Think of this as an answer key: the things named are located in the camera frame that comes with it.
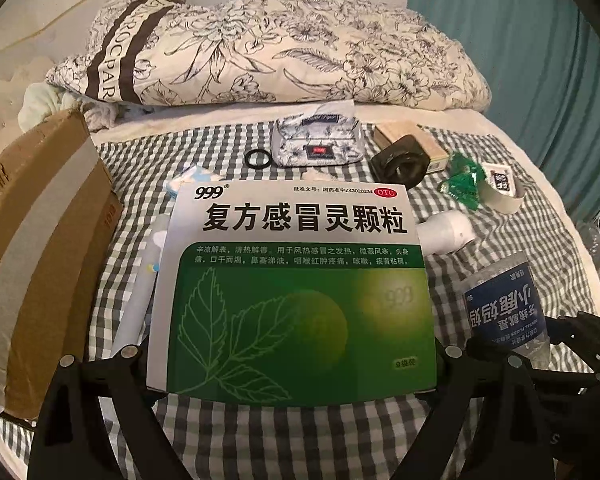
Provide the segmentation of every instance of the teal curtain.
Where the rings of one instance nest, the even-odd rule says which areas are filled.
[[[485,115],[540,167],[573,221],[600,212],[600,39],[573,0],[408,0],[487,79]]]

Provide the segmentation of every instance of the small black object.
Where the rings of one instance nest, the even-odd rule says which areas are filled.
[[[427,173],[430,158],[418,141],[410,135],[396,140],[371,159],[376,182],[416,187]]]
[[[255,155],[256,153],[263,154],[265,157],[267,157],[267,160],[265,162],[263,162],[262,164],[252,164],[249,160],[250,160],[251,156]],[[264,170],[265,168],[268,168],[271,165],[271,161],[272,161],[271,154],[267,150],[263,150],[262,148],[256,148],[255,150],[249,150],[244,155],[244,163],[247,165],[247,168],[251,168],[252,170]]]

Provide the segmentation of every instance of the green packaging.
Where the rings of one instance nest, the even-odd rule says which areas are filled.
[[[148,386],[273,406],[435,386],[406,190],[334,184],[182,185],[158,274]]]
[[[440,184],[438,190],[463,203],[472,211],[478,209],[480,197],[478,182],[486,178],[480,164],[454,152],[449,162],[451,177]]]

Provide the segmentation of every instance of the blue label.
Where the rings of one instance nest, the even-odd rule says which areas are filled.
[[[544,332],[528,262],[468,290],[464,302],[472,332],[507,348],[517,348]]]

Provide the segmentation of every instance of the green leaf illustration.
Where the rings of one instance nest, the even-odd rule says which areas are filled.
[[[178,326],[178,341],[209,375],[218,366],[226,333],[224,297],[216,270],[210,267],[187,301]]]
[[[271,352],[289,335],[296,310],[284,307],[286,296],[251,305],[231,318],[229,359],[241,362]]]
[[[217,379],[222,388],[242,402],[266,404],[290,398],[276,381],[245,364],[230,368]]]

